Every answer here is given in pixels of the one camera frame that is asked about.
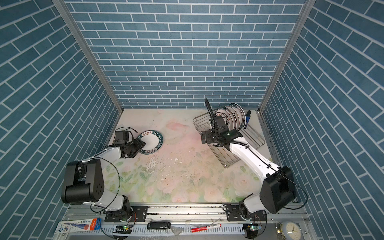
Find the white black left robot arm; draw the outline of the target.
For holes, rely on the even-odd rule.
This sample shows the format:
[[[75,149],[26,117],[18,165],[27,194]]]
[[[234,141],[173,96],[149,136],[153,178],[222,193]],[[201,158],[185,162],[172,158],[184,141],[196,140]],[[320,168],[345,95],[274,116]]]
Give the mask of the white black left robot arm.
[[[99,210],[91,209],[91,211],[105,214],[106,222],[144,222],[148,207],[132,207],[128,197],[120,195],[119,190],[107,190],[103,168],[113,167],[118,173],[113,162],[135,157],[145,145],[138,139],[130,142],[118,141],[117,145],[108,146],[95,156],[68,163],[62,186],[63,203],[100,208]]]

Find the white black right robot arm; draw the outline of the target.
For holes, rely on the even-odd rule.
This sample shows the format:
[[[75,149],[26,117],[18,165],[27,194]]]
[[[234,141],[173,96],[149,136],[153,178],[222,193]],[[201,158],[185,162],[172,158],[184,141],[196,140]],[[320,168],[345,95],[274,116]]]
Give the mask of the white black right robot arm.
[[[296,185],[292,170],[269,161],[253,148],[237,130],[230,130],[223,117],[210,117],[211,128],[201,132],[202,143],[226,148],[239,157],[261,181],[258,193],[239,202],[239,211],[245,220],[256,213],[267,211],[275,214],[296,198]]]

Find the rearmost plate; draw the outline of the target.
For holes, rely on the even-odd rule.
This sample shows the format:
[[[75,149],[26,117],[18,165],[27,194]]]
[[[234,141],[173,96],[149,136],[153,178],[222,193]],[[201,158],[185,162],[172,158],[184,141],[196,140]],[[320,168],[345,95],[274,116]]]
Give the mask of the rearmost plate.
[[[214,114],[217,116],[221,116],[224,118],[226,125],[229,130],[237,130],[239,131],[241,128],[240,115],[235,108],[230,106],[224,106],[214,110]]]

